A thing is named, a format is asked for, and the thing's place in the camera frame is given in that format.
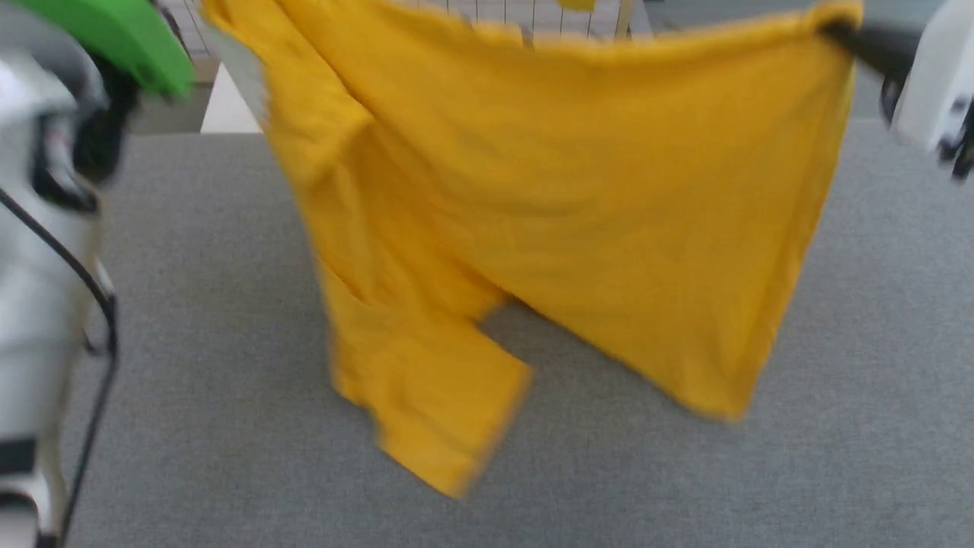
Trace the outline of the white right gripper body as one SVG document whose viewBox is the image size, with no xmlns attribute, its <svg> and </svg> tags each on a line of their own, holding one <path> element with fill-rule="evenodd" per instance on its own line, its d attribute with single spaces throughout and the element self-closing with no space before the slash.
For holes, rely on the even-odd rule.
<svg viewBox="0 0 974 548">
<path fill-rule="evenodd" d="M 923 27 L 891 128 L 955 180 L 974 171 L 974 0 L 945 0 Z"/>
</svg>

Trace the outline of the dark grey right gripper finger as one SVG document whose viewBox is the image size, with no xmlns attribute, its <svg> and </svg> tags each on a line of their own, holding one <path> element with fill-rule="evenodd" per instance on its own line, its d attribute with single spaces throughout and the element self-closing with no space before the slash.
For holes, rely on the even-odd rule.
<svg viewBox="0 0 974 548">
<path fill-rule="evenodd" d="M 921 42 L 921 28 L 897 27 L 889 22 L 848 21 L 825 24 L 824 35 L 886 80 L 905 82 Z"/>
</svg>

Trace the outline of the white rectangular box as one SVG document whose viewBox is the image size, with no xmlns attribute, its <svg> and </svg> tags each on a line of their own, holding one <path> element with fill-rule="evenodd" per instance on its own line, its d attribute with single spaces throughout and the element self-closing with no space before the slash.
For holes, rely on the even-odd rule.
<svg viewBox="0 0 974 548">
<path fill-rule="evenodd" d="M 201 134 L 261 134 L 263 129 L 234 83 L 224 63 L 220 62 L 210 89 Z"/>
</svg>

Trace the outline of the yellow t-shirt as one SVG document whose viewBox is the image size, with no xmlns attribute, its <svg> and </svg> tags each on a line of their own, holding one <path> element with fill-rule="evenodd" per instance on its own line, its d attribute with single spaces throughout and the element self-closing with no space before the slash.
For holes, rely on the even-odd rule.
<svg viewBox="0 0 974 548">
<path fill-rule="evenodd" d="M 857 0 L 611 43 L 404 0 L 201 0 L 248 48 L 310 237 L 338 392 L 451 497 L 531 368 L 522 301 L 710 420 L 745 416 L 855 89 Z"/>
</svg>

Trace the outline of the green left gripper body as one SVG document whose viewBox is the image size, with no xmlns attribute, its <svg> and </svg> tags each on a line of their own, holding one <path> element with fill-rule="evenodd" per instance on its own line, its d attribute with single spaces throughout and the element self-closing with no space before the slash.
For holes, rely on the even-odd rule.
<svg viewBox="0 0 974 548">
<path fill-rule="evenodd" d="M 196 70 L 180 31 L 154 0 L 14 0 L 129 74 L 155 96 L 185 98 Z"/>
</svg>

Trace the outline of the tiled lemon print partition panel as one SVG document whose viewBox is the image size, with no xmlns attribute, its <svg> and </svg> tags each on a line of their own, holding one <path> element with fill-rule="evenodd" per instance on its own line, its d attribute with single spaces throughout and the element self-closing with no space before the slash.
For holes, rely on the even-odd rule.
<svg viewBox="0 0 974 548">
<path fill-rule="evenodd" d="M 650 34 L 646 3 L 657 0 L 392 0 L 447 11 L 470 21 L 504 21 L 540 33 L 580 33 L 599 40 Z M 215 83 L 220 60 L 215 38 L 205 36 L 202 0 L 149 0 L 180 35 L 194 63 L 198 86 Z"/>
</svg>

